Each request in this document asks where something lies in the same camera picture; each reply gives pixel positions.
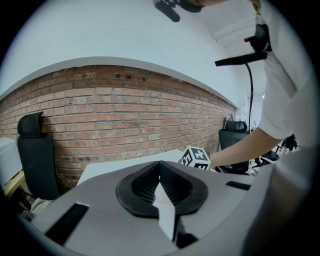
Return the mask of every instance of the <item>white table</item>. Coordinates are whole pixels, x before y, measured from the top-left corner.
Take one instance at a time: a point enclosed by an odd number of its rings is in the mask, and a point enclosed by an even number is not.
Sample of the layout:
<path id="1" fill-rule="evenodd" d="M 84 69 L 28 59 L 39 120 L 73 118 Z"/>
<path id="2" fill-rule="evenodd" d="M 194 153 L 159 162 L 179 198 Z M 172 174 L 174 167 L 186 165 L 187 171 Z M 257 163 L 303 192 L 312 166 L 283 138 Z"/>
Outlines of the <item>white table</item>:
<path id="1" fill-rule="evenodd" d="M 174 149 L 174 150 L 159 153 L 159 154 L 153 154 L 153 155 L 129 159 L 129 160 L 90 163 L 84 169 L 83 174 L 81 175 L 81 178 L 79 179 L 77 185 L 98 175 L 111 173 L 117 170 L 121 170 L 123 168 L 135 166 L 135 165 L 139 165 L 147 162 L 162 160 L 162 161 L 171 161 L 171 162 L 177 163 L 182 156 L 183 156 L 183 152 L 181 152 L 179 149 Z"/>

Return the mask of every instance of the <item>white box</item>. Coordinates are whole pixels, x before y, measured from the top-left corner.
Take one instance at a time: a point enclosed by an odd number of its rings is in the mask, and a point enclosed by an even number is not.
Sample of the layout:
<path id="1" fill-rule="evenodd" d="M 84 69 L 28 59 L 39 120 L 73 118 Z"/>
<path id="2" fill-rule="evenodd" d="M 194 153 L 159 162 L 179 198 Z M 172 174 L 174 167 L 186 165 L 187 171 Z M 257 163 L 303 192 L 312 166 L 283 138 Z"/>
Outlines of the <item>white box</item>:
<path id="1" fill-rule="evenodd" d="M 21 169 L 16 141 L 7 137 L 0 138 L 0 185 L 4 187 Z"/>
<path id="2" fill-rule="evenodd" d="M 205 150 L 194 146 L 188 146 L 184 150 L 183 156 L 178 163 L 202 170 L 208 170 L 211 164 Z"/>

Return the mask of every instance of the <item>shirt sleeve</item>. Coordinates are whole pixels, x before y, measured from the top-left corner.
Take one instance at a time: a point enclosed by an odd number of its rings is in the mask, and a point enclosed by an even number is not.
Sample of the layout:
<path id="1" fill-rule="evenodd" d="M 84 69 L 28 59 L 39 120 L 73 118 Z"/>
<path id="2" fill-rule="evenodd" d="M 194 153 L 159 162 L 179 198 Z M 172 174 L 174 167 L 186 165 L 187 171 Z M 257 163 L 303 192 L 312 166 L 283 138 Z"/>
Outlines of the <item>shirt sleeve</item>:
<path id="1" fill-rule="evenodd" d="M 261 121 L 258 127 L 275 139 L 284 139 L 293 134 L 286 122 L 285 110 L 294 95 L 293 82 L 273 52 L 264 61 L 266 86 L 262 104 Z"/>

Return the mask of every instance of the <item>brick wall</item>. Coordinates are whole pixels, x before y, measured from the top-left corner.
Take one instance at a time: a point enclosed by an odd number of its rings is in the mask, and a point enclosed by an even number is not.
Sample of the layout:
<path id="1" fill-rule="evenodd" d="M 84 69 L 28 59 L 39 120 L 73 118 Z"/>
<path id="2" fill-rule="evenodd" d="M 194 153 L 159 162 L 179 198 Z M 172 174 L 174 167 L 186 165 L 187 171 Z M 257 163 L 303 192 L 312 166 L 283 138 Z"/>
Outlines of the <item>brick wall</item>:
<path id="1" fill-rule="evenodd" d="M 96 65 L 59 70 L 0 101 L 0 137 L 18 138 L 19 119 L 43 111 L 54 140 L 62 192 L 89 163 L 183 150 L 218 148 L 218 131 L 235 108 L 190 83 L 143 69 Z"/>

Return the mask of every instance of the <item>forearm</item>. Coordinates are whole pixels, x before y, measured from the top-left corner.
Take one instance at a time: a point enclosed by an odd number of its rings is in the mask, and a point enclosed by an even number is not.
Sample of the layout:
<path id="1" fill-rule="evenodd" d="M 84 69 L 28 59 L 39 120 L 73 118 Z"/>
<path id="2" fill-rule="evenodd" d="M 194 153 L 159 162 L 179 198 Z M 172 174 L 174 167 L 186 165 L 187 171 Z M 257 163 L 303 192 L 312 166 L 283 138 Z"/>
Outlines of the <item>forearm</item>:
<path id="1" fill-rule="evenodd" d="M 226 166 L 249 161 L 269 152 L 280 141 L 280 139 L 275 139 L 257 128 L 238 143 L 212 154 L 210 161 L 213 166 Z"/>

